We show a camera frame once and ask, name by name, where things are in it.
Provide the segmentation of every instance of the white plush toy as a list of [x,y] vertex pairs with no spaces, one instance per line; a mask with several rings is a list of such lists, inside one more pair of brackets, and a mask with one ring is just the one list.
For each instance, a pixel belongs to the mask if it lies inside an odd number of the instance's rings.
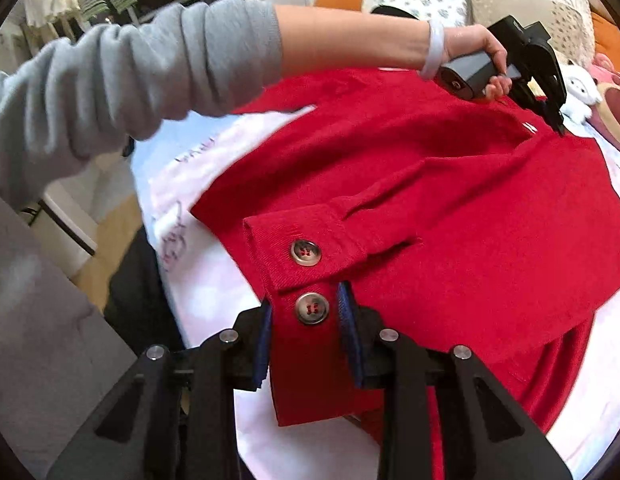
[[559,67],[568,91],[568,97],[560,111],[574,123],[583,124],[592,117],[590,105],[600,103],[603,98],[587,70],[571,62],[567,65],[560,64]]

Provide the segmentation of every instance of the hand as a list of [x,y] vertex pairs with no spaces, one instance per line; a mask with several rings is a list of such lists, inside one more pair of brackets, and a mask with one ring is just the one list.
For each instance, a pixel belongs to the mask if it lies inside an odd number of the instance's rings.
[[507,72],[507,51],[500,41],[483,25],[453,27],[445,29],[443,42],[443,63],[455,57],[484,50],[490,54],[494,66],[502,75],[493,76],[485,87],[485,98],[480,102],[492,102],[507,95],[512,88],[512,79],[504,75]]

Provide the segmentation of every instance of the grey device handle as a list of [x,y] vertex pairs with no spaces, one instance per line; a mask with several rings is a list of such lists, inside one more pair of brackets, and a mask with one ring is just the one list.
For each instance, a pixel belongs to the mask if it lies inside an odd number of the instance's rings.
[[[437,81],[451,94],[469,101],[482,97],[483,90],[494,75],[499,72],[494,67],[490,56],[480,50],[474,54],[457,57],[443,63],[437,74]],[[507,67],[506,75],[511,79],[521,76],[519,70],[512,64]]]

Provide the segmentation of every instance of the black device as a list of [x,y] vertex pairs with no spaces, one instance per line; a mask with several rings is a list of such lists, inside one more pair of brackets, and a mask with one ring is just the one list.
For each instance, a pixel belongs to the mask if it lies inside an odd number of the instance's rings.
[[[385,390],[378,480],[433,477],[427,387],[439,406],[446,480],[571,480],[523,408],[466,346],[438,352],[385,327],[379,313],[337,286],[339,327],[357,387]],[[239,458],[234,389],[267,373],[272,309],[239,314],[196,349],[150,347],[106,395],[46,480],[247,480]],[[187,452],[177,454],[181,388],[191,389]]]
[[[564,133],[560,108],[567,92],[556,55],[548,44],[550,35],[541,25],[522,27],[512,16],[488,27],[507,50],[507,73],[512,79],[510,97],[522,108],[529,108],[543,117],[560,135]],[[492,76],[499,71],[483,51],[461,56],[441,65],[437,81],[461,99],[481,97]],[[538,100],[527,84],[534,77],[547,99]]]

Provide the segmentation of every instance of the wooden floor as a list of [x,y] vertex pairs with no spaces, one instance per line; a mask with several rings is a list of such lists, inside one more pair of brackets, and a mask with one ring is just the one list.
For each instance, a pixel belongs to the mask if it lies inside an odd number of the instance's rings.
[[136,195],[131,195],[112,210],[97,228],[97,251],[72,278],[88,299],[101,311],[108,300],[108,283],[142,225]]

